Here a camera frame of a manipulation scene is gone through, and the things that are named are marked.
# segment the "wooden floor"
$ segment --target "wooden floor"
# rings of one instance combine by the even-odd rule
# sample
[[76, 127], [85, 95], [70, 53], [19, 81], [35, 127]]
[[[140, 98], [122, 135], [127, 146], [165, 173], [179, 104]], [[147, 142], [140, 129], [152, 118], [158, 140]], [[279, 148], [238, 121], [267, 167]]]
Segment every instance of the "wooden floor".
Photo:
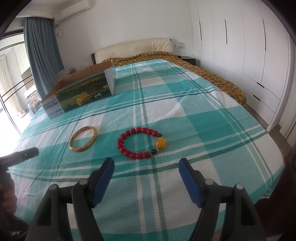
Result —
[[[268, 124], [250, 106], [247, 107], [247, 111], [263, 126], [264, 129], [268, 127]], [[283, 155], [284, 161], [286, 162], [288, 161], [289, 154], [292, 149], [285, 138], [279, 132], [280, 129], [280, 125], [277, 124], [272, 130], [270, 130], [268, 134], [278, 146], [280, 152]]]

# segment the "white wardrobe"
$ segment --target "white wardrobe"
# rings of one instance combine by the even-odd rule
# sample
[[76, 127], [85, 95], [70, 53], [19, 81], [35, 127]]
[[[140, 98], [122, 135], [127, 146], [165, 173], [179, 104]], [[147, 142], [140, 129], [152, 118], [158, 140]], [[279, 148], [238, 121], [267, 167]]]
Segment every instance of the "white wardrobe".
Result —
[[200, 66], [240, 87], [270, 130], [289, 78], [286, 29], [260, 0], [189, 0], [189, 8]]

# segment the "gold bangle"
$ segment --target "gold bangle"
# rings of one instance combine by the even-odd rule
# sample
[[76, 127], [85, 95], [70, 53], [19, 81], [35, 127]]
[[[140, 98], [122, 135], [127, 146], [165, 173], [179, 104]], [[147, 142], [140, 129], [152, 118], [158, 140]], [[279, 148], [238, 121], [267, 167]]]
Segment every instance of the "gold bangle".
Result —
[[[94, 134], [91, 137], [91, 139], [86, 144], [84, 144], [82, 147], [78, 147], [78, 148], [72, 147], [71, 145], [73, 144], [75, 137], [78, 136], [79, 133], [81, 133], [87, 129], [91, 129], [94, 131]], [[85, 127], [80, 128], [78, 131], [76, 131], [74, 133], [74, 135], [71, 136], [70, 141], [69, 141], [69, 148], [72, 151], [77, 151], [77, 152], [84, 151], [85, 149], [89, 148], [94, 143], [95, 140], [96, 140], [96, 129], [93, 126], [85, 126]]]

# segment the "bedspread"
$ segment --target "bedspread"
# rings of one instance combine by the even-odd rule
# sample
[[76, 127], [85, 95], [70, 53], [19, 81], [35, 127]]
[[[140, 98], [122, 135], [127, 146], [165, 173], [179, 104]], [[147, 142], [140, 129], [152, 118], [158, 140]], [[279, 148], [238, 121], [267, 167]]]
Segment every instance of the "bedspread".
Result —
[[247, 107], [247, 97], [245, 96], [244, 92], [242, 92], [241, 89], [238, 88], [235, 84], [221, 78], [216, 74], [208, 72], [201, 67], [194, 66], [184, 60], [181, 60], [177, 56], [172, 55], [171, 53], [157, 51], [153, 53], [142, 53], [129, 58], [112, 58], [116, 67], [152, 59], [164, 59], [198, 74], [200, 77], [210, 81], [213, 85], [217, 86], [219, 89], [224, 91], [240, 105], [242, 105], [245, 108]]
[[[52, 183], [74, 185], [106, 157], [114, 159], [115, 172], [102, 202], [93, 209], [106, 241], [189, 239], [200, 209], [179, 175], [182, 157], [219, 185], [242, 183], [253, 202], [279, 178], [283, 158], [274, 141], [218, 87], [162, 59], [124, 65], [116, 72], [114, 96], [53, 120], [40, 109], [22, 133], [17, 150], [36, 146], [40, 154], [9, 169], [21, 219], [32, 221]], [[68, 141], [83, 126], [94, 126], [97, 140], [87, 150], [73, 152]], [[116, 147], [117, 138], [137, 126], [158, 130], [168, 147], [149, 159], [125, 157]], [[82, 132], [73, 146], [81, 146], [90, 136], [92, 131]], [[144, 152], [154, 148], [154, 140], [135, 134], [125, 140], [125, 147]], [[71, 204], [68, 212], [74, 240], [79, 240]], [[221, 205], [217, 229], [224, 212]]]

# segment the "orange floral fabric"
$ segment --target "orange floral fabric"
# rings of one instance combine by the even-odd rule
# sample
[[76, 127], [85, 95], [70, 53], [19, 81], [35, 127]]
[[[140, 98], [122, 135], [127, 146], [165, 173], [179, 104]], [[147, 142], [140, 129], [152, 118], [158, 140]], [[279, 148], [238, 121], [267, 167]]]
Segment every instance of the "orange floral fabric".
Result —
[[172, 55], [168, 52], [153, 52], [153, 53], [142, 53], [138, 54], [133, 57], [129, 58], [111, 58], [113, 60], [113, 63], [115, 67], [137, 63], [141, 61], [146, 60], [152, 60], [152, 59], [164, 59], [167, 60], [173, 64], [176, 64], [178, 66], [181, 66], [185, 69], [188, 69], [196, 74], [198, 74], [200, 77], [204, 78], [205, 80], [210, 81], [213, 85], [217, 86], [220, 90], [228, 94], [231, 98], [233, 98], [236, 102], [238, 102], [243, 107], [247, 107], [247, 98], [245, 94], [241, 91], [240, 88], [238, 88], [236, 85], [231, 83], [230, 81], [227, 81], [223, 78], [221, 78], [218, 75], [212, 74], [201, 67], [194, 66], [186, 61], [183, 61], [179, 59], [177, 56]]

